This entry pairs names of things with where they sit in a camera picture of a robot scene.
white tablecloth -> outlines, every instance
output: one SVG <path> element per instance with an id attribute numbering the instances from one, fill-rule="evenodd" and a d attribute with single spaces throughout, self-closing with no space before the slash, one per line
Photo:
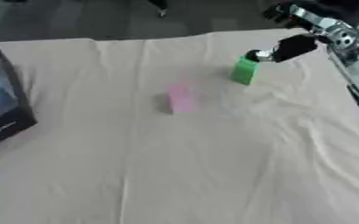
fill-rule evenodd
<path id="1" fill-rule="evenodd" d="M 0 224 L 359 223 L 359 108 L 325 50 L 229 80 L 293 33 L 0 43 L 39 121 L 0 143 Z"/>

